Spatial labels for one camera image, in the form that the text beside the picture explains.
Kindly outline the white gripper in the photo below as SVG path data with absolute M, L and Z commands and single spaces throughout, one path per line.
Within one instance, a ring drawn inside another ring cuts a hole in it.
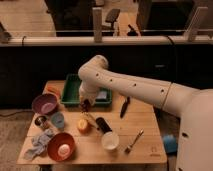
M 82 82 L 79 87 L 79 100 L 81 102 L 88 100 L 90 103 L 94 103 L 99 91 L 99 87 Z

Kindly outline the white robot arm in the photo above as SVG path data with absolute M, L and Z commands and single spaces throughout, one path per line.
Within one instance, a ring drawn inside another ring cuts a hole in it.
M 213 89 L 111 72 L 102 55 L 83 64 L 78 76 L 82 101 L 94 102 L 99 89 L 107 88 L 178 117 L 176 171 L 213 171 Z

